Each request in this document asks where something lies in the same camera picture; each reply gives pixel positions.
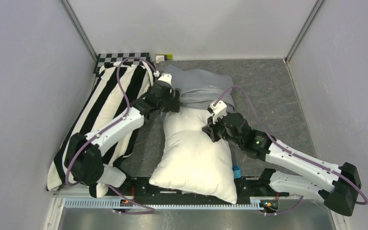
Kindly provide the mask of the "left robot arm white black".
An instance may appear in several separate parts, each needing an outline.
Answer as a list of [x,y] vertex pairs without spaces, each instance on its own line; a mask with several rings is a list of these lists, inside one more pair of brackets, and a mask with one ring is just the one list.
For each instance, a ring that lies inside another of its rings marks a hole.
[[113,187],[119,195],[126,195],[131,190],[127,175],[117,167],[103,162],[105,153],[122,138],[141,128],[162,112],[179,112],[179,88],[158,80],[143,96],[134,100],[126,111],[102,128],[82,135],[71,136],[67,148],[64,166],[66,183],[72,176],[76,184],[87,186],[106,184]]

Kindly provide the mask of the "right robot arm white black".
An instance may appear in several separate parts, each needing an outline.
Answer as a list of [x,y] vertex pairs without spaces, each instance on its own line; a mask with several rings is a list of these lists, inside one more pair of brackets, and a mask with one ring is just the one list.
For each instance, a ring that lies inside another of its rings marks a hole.
[[295,150],[263,131],[253,129],[239,113],[229,113],[202,127],[212,142],[224,140],[237,146],[253,159],[276,164],[293,171],[290,175],[265,169],[258,181],[258,191],[269,196],[273,192],[316,198],[343,216],[352,216],[359,205],[361,180],[357,167],[322,161]]

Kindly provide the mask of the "grey pillowcase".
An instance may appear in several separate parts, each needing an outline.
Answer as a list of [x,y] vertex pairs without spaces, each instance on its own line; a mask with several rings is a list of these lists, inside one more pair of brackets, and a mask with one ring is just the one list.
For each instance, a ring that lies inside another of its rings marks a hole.
[[172,87],[180,89],[180,106],[206,110],[221,94],[233,86],[227,75],[218,75],[203,69],[181,70],[169,65],[165,73],[172,75]]

